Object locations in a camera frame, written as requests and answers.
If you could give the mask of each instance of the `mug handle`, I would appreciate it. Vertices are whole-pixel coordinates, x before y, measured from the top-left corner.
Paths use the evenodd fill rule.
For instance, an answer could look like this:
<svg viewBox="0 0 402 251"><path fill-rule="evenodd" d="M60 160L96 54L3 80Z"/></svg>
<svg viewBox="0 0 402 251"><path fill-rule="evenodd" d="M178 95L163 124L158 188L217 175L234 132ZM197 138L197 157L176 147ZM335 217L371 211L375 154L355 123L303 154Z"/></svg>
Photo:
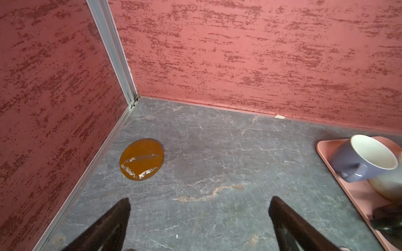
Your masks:
<svg viewBox="0 0 402 251"><path fill-rule="evenodd" d="M359 163L355 167L341 172L340 177L346 182L356 182L361 180L366 172L367 166L363 163Z"/></svg>

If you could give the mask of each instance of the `marble surface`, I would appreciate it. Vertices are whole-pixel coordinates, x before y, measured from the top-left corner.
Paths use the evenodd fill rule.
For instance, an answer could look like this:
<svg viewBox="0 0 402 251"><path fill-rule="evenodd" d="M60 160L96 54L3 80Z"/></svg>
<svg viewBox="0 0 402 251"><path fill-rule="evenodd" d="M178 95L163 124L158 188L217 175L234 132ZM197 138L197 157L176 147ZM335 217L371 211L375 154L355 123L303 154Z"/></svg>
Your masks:
<svg viewBox="0 0 402 251"><path fill-rule="evenodd" d="M124 197L131 203L124 249L278 250L267 212L274 195L334 244L381 250L315 150L320 140L356 133L142 98L45 250L63 248ZM160 141L165 160L135 182L119 158L142 138Z"/></svg>

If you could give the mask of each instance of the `silver metal strip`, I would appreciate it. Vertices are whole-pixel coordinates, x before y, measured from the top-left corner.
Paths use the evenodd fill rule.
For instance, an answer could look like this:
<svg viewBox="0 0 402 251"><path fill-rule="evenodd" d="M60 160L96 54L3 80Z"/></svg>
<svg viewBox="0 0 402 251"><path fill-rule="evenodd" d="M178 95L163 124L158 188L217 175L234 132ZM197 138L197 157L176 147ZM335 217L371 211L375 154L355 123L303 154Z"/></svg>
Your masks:
<svg viewBox="0 0 402 251"><path fill-rule="evenodd" d="M35 247L32 251L42 251L45 248L45 245L48 241L52 238L53 234L56 232L57 227L63 221L64 217L67 215L71 207L77 201L78 197L80 196L81 192L85 188L86 184L88 183L89 179L92 177L95 169L101 163L104 155L107 153L110 145L113 143L115 138L119 135L121 128L123 127L124 123L129 118L131 111L134 109L134 106L128 106L127 109L124 111L123 115L120 117L119 121L116 123L113 130L110 132L109 136L103 142L102 146L96 153L95 157L92 159L91 163L82 174L81 178L78 180L77 184L74 186L73 190L67 197L66 201L63 203L60 210L57 212L56 216L54 216L53 220L50 222L49 226L46 228L45 232L36 243Z"/></svg>
<svg viewBox="0 0 402 251"><path fill-rule="evenodd" d="M106 52L109 55L110 62L115 70L127 103L129 106L133 106L138 97L138 93L110 6L107 0L86 0L86 2L95 20L95 24L98 27Z"/></svg>

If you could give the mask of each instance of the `brown puddle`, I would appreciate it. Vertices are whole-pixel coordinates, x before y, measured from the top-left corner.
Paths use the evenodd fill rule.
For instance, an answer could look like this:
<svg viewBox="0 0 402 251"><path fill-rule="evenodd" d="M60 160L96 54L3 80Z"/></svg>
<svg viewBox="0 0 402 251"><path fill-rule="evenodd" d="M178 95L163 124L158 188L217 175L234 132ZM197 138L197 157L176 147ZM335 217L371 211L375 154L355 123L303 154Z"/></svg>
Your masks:
<svg viewBox="0 0 402 251"><path fill-rule="evenodd" d="M163 163L163 147L155 139L140 139L129 145L120 157L120 170L131 180L146 180Z"/></svg>

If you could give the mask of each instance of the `textured wall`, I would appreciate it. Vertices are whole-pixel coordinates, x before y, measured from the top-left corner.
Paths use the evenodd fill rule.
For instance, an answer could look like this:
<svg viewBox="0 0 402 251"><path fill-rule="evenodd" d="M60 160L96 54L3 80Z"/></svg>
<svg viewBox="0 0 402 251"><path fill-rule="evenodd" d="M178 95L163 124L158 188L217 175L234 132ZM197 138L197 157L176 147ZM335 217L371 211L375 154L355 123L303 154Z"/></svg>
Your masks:
<svg viewBox="0 0 402 251"><path fill-rule="evenodd" d="M127 103L85 0L2 1L0 245L31 250Z"/></svg>
<svg viewBox="0 0 402 251"><path fill-rule="evenodd" d="M141 95L401 131L400 0L110 0Z"/></svg>

